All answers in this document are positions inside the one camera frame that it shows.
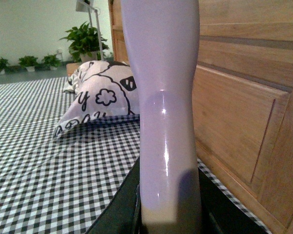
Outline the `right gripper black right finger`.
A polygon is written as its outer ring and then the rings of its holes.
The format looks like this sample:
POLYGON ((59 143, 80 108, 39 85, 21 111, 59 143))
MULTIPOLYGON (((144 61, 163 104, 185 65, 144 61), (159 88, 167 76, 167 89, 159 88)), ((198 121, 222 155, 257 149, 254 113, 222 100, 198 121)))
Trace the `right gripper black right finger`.
POLYGON ((267 234, 269 229, 220 182, 198 165, 203 234, 267 234))

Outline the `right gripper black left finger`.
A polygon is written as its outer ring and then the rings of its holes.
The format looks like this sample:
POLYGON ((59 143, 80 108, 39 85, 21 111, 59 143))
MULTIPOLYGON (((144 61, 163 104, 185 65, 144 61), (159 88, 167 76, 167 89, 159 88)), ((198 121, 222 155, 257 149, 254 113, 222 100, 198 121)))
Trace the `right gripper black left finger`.
POLYGON ((138 234, 140 224, 140 160, 137 159, 110 204, 86 233, 138 234))

